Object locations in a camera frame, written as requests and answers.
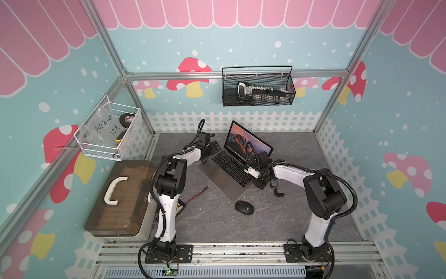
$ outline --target black mouse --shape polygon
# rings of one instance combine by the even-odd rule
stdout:
[[[247,201],[239,200],[235,203],[235,209],[245,215],[252,215],[254,213],[254,207]]]

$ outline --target black wire basket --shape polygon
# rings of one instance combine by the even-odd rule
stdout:
[[[223,106],[291,105],[296,95],[292,69],[292,66],[223,68]]]

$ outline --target laptop keyboard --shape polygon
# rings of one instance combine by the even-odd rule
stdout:
[[[226,152],[218,153],[212,158],[212,160],[242,187],[248,185],[253,178],[251,175],[247,174],[243,167]]]

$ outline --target gray tabletop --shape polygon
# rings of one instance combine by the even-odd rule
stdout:
[[[216,133],[223,148],[227,133]],[[162,133],[159,136],[152,162],[157,165],[161,157],[181,151],[193,138],[194,133]],[[313,133],[256,133],[256,136],[274,147],[271,159],[283,159],[300,166],[320,169],[328,163]],[[187,168],[186,186],[180,199],[190,201],[176,218],[177,242],[265,242],[300,241],[310,223],[311,210],[300,186],[278,180],[278,191],[285,196],[278,198],[273,189],[260,190],[251,185],[237,200],[245,200],[254,206],[254,213],[246,216],[234,209],[231,200],[195,162]],[[154,237],[156,226],[152,230]],[[331,230],[331,241],[360,241],[358,230],[351,216],[340,218]]]

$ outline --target plastic bag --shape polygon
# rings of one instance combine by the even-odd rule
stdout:
[[[91,118],[79,130],[86,143],[115,147],[116,138],[125,128],[113,117],[111,109],[97,105]]]

